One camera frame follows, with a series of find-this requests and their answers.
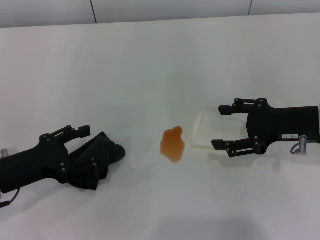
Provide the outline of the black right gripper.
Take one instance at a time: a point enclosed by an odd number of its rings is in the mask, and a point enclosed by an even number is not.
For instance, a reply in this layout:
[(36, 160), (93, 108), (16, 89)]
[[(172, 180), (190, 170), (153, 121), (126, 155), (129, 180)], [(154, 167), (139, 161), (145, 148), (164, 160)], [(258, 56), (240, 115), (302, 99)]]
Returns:
[(265, 98), (235, 98), (232, 105), (220, 105), (218, 110), (221, 116), (248, 114), (248, 138), (211, 141), (215, 150), (225, 150), (230, 158), (263, 155), (275, 142), (299, 141), (302, 136), (311, 143), (320, 142), (318, 106), (274, 108)]

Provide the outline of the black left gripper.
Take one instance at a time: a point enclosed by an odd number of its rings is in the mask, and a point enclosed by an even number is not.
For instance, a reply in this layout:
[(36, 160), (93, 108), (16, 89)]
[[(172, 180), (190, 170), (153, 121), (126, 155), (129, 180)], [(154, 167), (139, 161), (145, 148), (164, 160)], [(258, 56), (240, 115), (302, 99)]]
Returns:
[(44, 179), (54, 179), (61, 184), (85, 176), (100, 180), (108, 159), (96, 157), (70, 163), (65, 147), (72, 140), (90, 135), (89, 125), (78, 129), (67, 125), (53, 133), (43, 134), (36, 147), (1, 159), (1, 192), (6, 194)]

